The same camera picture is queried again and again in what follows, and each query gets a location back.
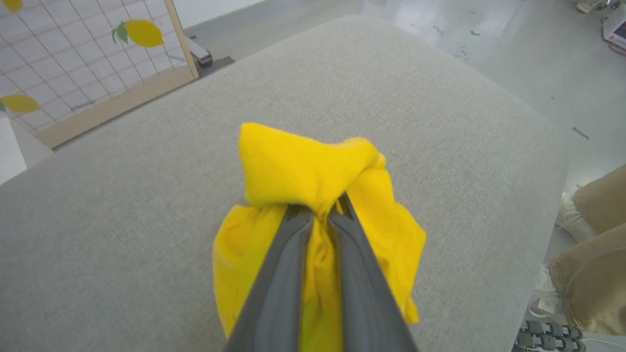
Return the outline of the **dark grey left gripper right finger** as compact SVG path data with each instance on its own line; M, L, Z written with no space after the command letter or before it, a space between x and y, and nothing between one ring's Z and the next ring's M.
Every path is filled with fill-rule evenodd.
M340 270L342 345L345 352L417 352L347 193L327 216Z

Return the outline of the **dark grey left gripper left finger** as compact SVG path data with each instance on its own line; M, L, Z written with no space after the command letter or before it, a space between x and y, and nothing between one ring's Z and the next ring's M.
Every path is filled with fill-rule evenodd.
M297 352L306 250L313 212L286 208L253 282L226 352Z

